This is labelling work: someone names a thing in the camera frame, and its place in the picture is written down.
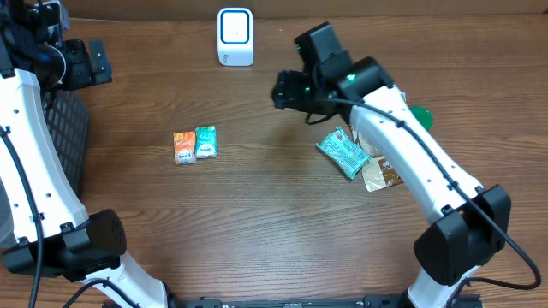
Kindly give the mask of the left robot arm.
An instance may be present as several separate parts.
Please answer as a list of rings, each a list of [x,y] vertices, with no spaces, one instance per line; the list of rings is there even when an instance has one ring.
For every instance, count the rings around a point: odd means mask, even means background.
[[[112,71],[103,43],[66,40],[68,26],[58,1],[1,4],[1,180],[15,236],[3,263],[95,287],[121,307],[175,307],[129,254],[119,216],[89,214],[79,199],[89,115],[45,97],[109,83]]]

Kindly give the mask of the long teal wipes pack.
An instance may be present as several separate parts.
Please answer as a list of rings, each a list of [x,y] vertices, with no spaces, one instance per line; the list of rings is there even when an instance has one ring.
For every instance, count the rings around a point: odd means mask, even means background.
[[[353,142],[341,127],[336,127],[336,130],[317,143],[316,147],[352,181],[358,172],[372,161],[372,158]]]

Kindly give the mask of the brown bread pouch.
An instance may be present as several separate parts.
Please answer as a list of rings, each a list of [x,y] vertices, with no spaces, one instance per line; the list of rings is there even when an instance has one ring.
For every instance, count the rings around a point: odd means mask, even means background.
[[[353,127],[351,133],[354,142],[371,158],[371,161],[366,163],[361,171],[367,191],[375,192],[402,184],[401,177],[382,153]]]

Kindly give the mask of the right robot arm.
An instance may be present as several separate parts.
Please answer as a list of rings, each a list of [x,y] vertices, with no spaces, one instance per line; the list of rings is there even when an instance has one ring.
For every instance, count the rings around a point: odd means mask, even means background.
[[[271,97],[279,109],[341,115],[380,151],[416,198],[428,229],[414,242],[421,271],[402,306],[447,307],[459,287],[504,248],[511,199],[490,189],[440,147],[404,93],[372,57],[353,62],[332,25],[295,38],[304,67],[282,71]]]

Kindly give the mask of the green lid jar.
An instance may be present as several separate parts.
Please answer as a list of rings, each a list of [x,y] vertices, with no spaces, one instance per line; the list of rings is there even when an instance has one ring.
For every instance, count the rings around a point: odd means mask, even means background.
[[[421,106],[412,106],[409,109],[421,126],[426,131],[429,131],[433,125],[432,113],[427,108]]]

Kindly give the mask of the teal gum packet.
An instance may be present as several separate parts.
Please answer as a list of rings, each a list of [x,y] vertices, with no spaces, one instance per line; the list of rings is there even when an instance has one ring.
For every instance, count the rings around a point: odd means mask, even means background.
[[[199,159],[214,158],[218,155],[217,129],[215,126],[197,127],[195,156]]]

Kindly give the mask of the orange snack packet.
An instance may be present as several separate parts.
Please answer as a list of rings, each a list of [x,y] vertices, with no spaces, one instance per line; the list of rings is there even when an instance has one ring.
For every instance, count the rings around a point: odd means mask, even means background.
[[[196,133],[174,133],[174,162],[175,164],[192,164],[197,162],[195,156]]]

